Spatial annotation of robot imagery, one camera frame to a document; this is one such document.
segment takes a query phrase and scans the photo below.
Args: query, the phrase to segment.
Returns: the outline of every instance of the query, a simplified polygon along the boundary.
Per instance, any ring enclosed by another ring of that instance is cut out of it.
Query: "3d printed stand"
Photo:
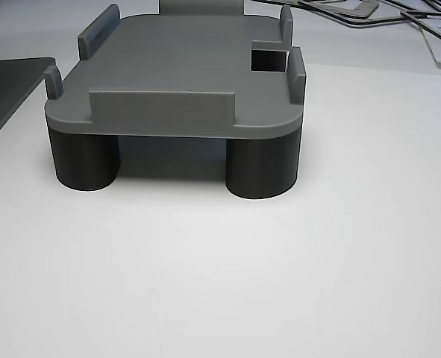
[[[243,0],[160,0],[159,15],[109,6],[78,38],[64,81],[46,71],[46,118],[59,181],[111,184],[117,136],[226,138],[226,184],[268,198],[296,182],[306,73],[293,18],[244,16]]]

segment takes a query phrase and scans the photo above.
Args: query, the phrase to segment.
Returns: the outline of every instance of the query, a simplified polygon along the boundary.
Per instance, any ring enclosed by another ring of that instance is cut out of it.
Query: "white table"
[[[66,75],[110,3],[1,1],[0,59]],[[0,132],[0,357],[441,357],[441,69],[410,25],[293,13],[309,77],[277,198],[230,194],[224,143],[189,139],[125,140],[113,185],[69,190],[44,84],[19,108]]]

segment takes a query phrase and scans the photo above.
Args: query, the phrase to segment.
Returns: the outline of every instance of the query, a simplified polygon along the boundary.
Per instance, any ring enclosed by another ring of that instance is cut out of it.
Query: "square notch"
[[[252,49],[251,70],[262,72],[286,72],[287,52]]]

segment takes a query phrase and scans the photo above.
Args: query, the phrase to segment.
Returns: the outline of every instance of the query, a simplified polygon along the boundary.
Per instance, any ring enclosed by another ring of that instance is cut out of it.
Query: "black cylindrical foot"
[[[121,160],[117,136],[65,134],[48,127],[57,179],[82,191],[105,188],[116,179]]]
[[[290,189],[298,176],[301,127],[274,139],[229,139],[226,184],[236,196],[271,198]]]

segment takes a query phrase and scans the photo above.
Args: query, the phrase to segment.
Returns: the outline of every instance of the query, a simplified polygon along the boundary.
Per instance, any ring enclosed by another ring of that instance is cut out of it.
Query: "stand leg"
[[[120,167],[117,136],[65,134],[48,127],[57,179],[65,186],[94,191],[109,186]]]
[[[301,127],[274,139],[228,139],[228,190],[248,199],[271,198],[289,190],[298,176]]]

